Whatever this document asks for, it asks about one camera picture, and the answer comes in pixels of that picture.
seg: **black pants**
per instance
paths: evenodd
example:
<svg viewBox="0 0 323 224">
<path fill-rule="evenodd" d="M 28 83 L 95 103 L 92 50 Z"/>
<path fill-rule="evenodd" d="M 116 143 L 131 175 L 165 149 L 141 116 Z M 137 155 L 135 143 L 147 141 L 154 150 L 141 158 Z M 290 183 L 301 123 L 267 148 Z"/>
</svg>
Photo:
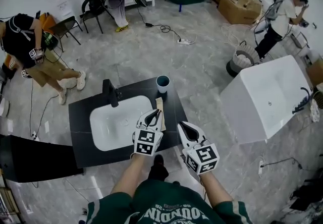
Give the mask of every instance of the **black pants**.
<svg viewBox="0 0 323 224">
<path fill-rule="evenodd" d="M 168 177 L 168 175 L 168 171 L 163 165 L 155 164 L 150 169 L 148 179 L 165 181 L 165 178 Z"/>
<path fill-rule="evenodd" d="M 278 42 L 282 41 L 282 36 L 269 26 L 267 34 L 260 44 L 255 48 L 260 58 L 263 58 Z"/>
</svg>

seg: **gray tile floor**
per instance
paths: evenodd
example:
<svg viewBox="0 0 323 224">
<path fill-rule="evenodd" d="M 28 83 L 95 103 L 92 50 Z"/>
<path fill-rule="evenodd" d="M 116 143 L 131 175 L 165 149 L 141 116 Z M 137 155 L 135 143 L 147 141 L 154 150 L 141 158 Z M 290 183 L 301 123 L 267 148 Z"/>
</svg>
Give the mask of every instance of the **gray tile floor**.
<svg viewBox="0 0 323 224">
<path fill-rule="evenodd" d="M 82 43 L 63 37 L 66 52 L 62 58 L 71 67 L 87 72 L 87 84 L 82 92 L 69 90 L 67 104 L 61 106 L 53 99 L 47 106 L 39 136 L 41 141 L 71 145 L 68 104 L 101 93 L 102 81 L 111 79 L 115 86 L 167 74 L 174 82 L 188 120 L 199 125 L 213 141 L 221 161 L 214 171 L 216 177 L 237 200 L 247 204 L 254 223 L 270 223 L 288 201 L 291 192 L 301 185 L 309 172 L 299 171 L 297 165 L 285 162 L 266 167 L 260 177 L 260 156 L 266 162 L 296 157 L 305 168 L 315 169 L 318 155 L 322 153 L 322 121 L 310 124 L 308 111 L 296 115 L 279 133 L 265 142 L 238 145 L 232 130 L 221 112 L 220 92 L 232 78 L 225 66 L 234 47 L 228 44 L 229 24 L 213 3 L 178 6 L 169 1 L 156 0 L 156 7 L 140 8 L 146 21 L 170 25 L 185 39 L 195 40 L 191 46 L 178 45 L 172 32 L 161 33 L 158 27 L 146 28 L 136 8 L 128 9 L 129 30 L 114 33 L 115 24 L 107 16 L 100 16 L 104 34 L 95 20 L 88 21 L 89 34 L 74 29 Z M 230 27 L 230 40 L 246 39 L 254 45 L 253 34 L 245 26 Z M 271 52 L 273 58 L 290 53 L 278 44 Z M 13 134 L 29 137 L 31 80 L 16 74 L 5 87 L 5 96 L 11 101 L 8 119 L 13 120 Z M 55 95 L 49 87 L 34 84 L 31 131 L 36 130 L 47 100 Z M 50 120 L 49 133 L 44 123 Z M 8 133 L 7 120 L 1 120 L 3 134 Z M 203 194 L 179 160 L 177 148 L 162 153 L 170 172 L 169 181 L 178 180 L 182 185 Z M 142 179 L 147 178 L 151 165 L 149 159 Z M 90 167 L 84 176 L 74 176 L 39 183 L 9 182 L 27 223 L 76 223 L 82 207 L 88 201 L 108 195 L 128 161 Z"/>
</svg>

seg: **sink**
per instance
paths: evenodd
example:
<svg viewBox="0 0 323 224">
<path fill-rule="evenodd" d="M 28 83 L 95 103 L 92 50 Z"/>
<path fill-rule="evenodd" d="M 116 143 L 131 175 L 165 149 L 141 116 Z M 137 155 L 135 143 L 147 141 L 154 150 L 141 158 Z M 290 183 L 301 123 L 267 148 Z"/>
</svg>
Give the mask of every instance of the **sink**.
<svg viewBox="0 0 323 224">
<path fill-rule="evenodd" d="M 137 96 L 119 102 L 117 107 L 105 105 L 92 111 L 90 124 L 95 146 L 102 151 L 133 145 L 132 134 L 139 117 L 152 110 L 149 98 Z"/>
<path fill-rule="evenodd" d="M 239 143 L 269 139 L 292 117 L 310 88 L 288 55 L 242 70 L 222 91 L 222 108 Z"/>
</svg>

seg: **power strip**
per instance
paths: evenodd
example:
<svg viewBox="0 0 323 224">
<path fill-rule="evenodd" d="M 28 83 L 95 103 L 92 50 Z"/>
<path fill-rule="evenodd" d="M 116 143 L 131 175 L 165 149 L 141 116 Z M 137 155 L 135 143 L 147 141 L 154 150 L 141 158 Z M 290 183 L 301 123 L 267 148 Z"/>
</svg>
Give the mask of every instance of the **power strip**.
<svg viewBox="0 0 323 224">
<path fill-rule="evenodd" d="M 177 42 L 179 43 L 179 44 L 194 44 L 192 41 L 190 41 L 190 40 L 185 40 L 185 39 L 181 39 L 181 40 L 177 40 Z"/>
<path fill-rule="evenodd" d="M 261 175 L 262 174 L 262 167 L 261 167 L 262 165 L 263 165 L 263 161 L 261 160 L 259 162 L 258 175 Z"/>
</svg>

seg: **black countertop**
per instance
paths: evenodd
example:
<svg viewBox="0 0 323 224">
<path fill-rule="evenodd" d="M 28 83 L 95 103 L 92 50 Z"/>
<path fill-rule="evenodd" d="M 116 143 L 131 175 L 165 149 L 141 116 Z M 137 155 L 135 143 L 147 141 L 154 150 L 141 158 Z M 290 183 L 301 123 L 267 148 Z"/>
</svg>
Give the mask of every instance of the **black countertop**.
<svg viewBox="0 0 323 224">
<path fill-rule="evenodd" d="M 164 104 L 166 131 L 164 131 L 158 151 L 181 143 L 177 133 L 177 123 L 187 121 L 187 118 L 172 82 L 165 94 L 158 92 L 156 78 L 121 87 L 119 91 L 122 94 L 119 101 L 143 95 L 149 98 L 152 108 L 156 108 L 156 98 L 161 97 Z M 94 145 L 90 114 L 94 109 L 107 104 L 110 103 L 106 100 L 106 96 L 98 94 L 69 105 L 70 129 L 77 167 L 89 167 L 127 160 L 134 151 L 133 145 L 109 151 L 101 151 Z"/>
</svg>

